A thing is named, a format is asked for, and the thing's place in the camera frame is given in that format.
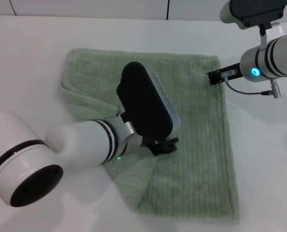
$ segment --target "table surface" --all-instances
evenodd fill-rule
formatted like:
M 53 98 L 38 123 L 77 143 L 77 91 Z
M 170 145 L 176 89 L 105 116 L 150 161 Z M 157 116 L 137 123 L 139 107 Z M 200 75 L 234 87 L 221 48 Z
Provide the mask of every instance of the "table surface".
M 52 126 L 72 122 L 58 92 L 72 48 L 218 55 L 227 66 L 256 45 L 256 28 L 213 21 L 0 16 L 0 109 L 20 115 L 41 138 Z M 244 78 L 231 83 L 242 91 L 270 89 L 269 82 Z M 226 89 L 239 221 L 137 215 L 96 167 L 61 181 L 27 207 L 11 208 L 0 199 L 0 232 L 287 232 L 287 78 L 278 83 L 282 97 L 276 100 Z

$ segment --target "towel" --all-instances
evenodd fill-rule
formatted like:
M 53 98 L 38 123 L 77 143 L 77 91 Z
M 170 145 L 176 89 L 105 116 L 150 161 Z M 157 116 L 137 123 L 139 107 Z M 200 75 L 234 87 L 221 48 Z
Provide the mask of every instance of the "towel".
M 237 219 L 224 90 L 210 86 L 206 75 L 219 68 L 218 57 L 74 49 L 61 90 L 78 120 L 115 116 L 120 104 L 116 88 L 131 61 L 156 71 L 181 128 L 175 134 L 178 150 L 171 154 L 154 157 L 143 147 L 105 164 L 122 195 L 140 214 Z

